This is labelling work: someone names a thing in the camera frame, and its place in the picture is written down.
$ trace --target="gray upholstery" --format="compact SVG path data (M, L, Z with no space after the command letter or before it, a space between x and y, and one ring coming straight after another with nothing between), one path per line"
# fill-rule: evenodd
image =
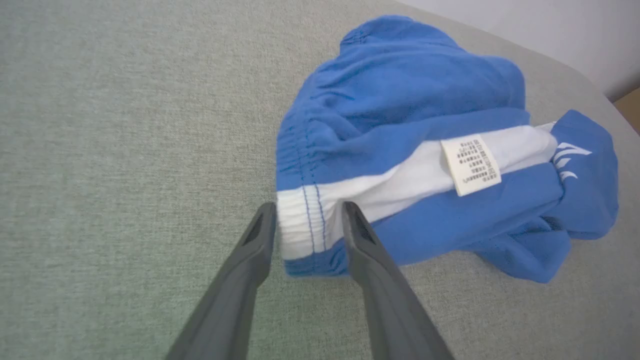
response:
M403 269L458 359L640 359L640 141L560 63L391 0L0 2L3 359L159 359L259 204L305 77L399 13L515 61L535 124L575 108L620 159L620 216L548 285L473 254ZM276 252L251 359L370 359L359 289Z

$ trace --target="care label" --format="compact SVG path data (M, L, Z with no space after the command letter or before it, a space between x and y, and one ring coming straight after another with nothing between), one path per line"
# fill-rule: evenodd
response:
M441 140L440 143L458 196L486 189L502 181L498 164L480 134Z

